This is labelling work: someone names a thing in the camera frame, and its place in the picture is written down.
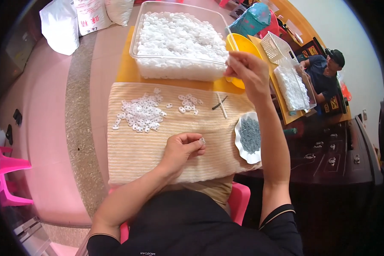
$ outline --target yellow table surface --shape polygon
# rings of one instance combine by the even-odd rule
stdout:
[[[134,83],[151,83],[151,84],[167,84],[188,88],[195,88],[200,90],[213,90],[225,93],[242,94],[243,89],[237,88],[232,83],[226,81],[223,77],[214,82],[203,82],[203,81],[190,81],[190,80],[179,80],[179,79],[144,79],[138,72],[138,66],[129,55],[129,47],[131,45],[132,35],[134,33],[134,27],[129,29],[127,41],[122,52],[121,64],[118,69],[116,82],[134,82]]]

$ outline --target white plate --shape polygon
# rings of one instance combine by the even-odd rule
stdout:
[[[241,120],[242,118],[243,119],[247,119],[248,117],[250,117],[251,119],[254,119],[256,121],[257,120],[257,114],[256,112],[248,112],[244,115],[242,115],[240,118],[239,118],[239,121],[237,122],[236,126],[235,126],[235,135],[236,135],[236,139],[235,139],[235,145],[237,147],[237,149],[239,150],[239,154],[240,156],[246,160],[246,162],[248,164],[254,164],[254,163],[258,163],[260,162],[262,159],[261,159],[261,156],[260,156],[260,149],[258,151],[256,151],[255,153],[253,154],[249,154],[247,151],[245,151],[243,149],[243,146],[242,144],[240,143],[240,133],[239,133],[239,129],[241,127]]]

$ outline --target black cap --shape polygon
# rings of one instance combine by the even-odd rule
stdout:
[[[340,67],[344,67],[345,60],[342,52],[339,50],[330,50],[327,48],[326,54],[330,56],[330,58],[332,58],[334,62],[337,63]]]

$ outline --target yellow plastic basin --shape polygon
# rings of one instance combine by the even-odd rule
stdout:
[[[231,44],[231,36],[230,34],[226,38],[226,49],[228,51],[241,51],[241,52],[249,52],[251,54],[254,54],[258,58],[262,59],[260,56],[259,50],[256,48],[256,46],[247,39],[246,37],[238,34],[238,33],[232,33],[233,38],[235,39],[236,45],[239,49],[235,49],[235,46]],[[240,79],[237,79],[235,77],[227,77],[227,81],[232,82],[236,87],[239,87],[241,89],[244,89],[243,81]]]

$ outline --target white plastic basket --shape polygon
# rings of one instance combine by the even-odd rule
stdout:
[[[260,41],[270,62],[280,65],[284,58],[290,58],[297,61],[290,45],[277,35],[267,32],[267,35]]]

